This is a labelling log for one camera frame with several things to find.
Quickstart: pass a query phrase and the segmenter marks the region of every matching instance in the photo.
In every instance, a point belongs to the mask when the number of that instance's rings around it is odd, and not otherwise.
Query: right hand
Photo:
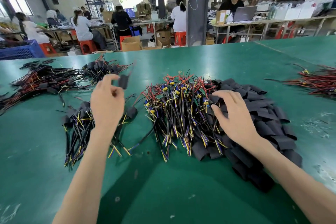
[[[119,76],[116,74],[105,75],[91,94],[90,107],[96,128],[107,133],[109,131],[114,133],[124,114],[124,90],[111,85],[112,80],[118,79]]]
[[[261,137],[254,127],[242,96],[238,92],[230,90],[219,90],[212,94],[224,99],[229,113],[229,118],[226,118],[218,106],[211,105],[220,126],[228,137],[249,150],[254,145],[254,141],[261,139]]]

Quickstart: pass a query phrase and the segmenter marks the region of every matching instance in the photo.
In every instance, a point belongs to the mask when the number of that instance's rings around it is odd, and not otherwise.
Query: laptop
[[[251,21],[256,12],[257,6],[238,7],[233,16],[233,22]]]

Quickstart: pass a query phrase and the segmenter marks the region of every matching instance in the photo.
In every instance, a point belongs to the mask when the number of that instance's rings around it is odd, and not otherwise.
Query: black shirt
[[[235,13],[238,7],[244,7],[244,2],[238,0],[238,2],[234,5],[231,0],[224,0],[218,10],[230,10],[231,13]]]
[[[132,20],[125,11],[119,13],[114,12],[112,14],[111,23],[116,23],[118,25],[118,30],[126,30],[129,28],[128,25],[132,24]]]
[[[88,20],[91,19],[91,14],[90,14],[90,12],[89,12],[88,10],[86,10],[86,11],[84,12],[84,16],[85,16]]]

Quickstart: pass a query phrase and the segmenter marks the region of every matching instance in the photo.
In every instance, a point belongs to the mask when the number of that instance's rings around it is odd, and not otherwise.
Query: white cap
[[[77,6],[74,6],[74,7],[72,8],[72,10],[73,10],[73,11],[82,11],[82,9],[80,9],[80,8],[77,7]]]

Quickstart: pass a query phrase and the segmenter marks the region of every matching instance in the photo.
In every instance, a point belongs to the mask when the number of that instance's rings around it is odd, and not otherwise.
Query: green table surface
[[[241,44],[206,45],[106,55],[121,64],[136,61],[126,96],[140,94],[150,83],[178,71],[212,79],[234,78],[269,91],[291,119],[303,169],[336,191],[336,106],[330,99],[263,78],[297,78],[297,63],[308,70],[334,66],[336,36],[307,37]],[[57,57],[54,67],[80,68],[99,55]],[[0,93],[27,73],[28,60],[0,62]],[[64,93],[78,107],[89,92]],[[132,147],[151,128],[142,103],[122,141]],[[41,95],[0,116],[0,223],[51,223],[78,167],[64,168],[65,135],[58,96]],[[226,158],[202,162],[188,157],[179,144],[165,163],[153,136],[128,157],[107,160],[98,223],[309,223],[280,185],[264,194],[241,180]]]

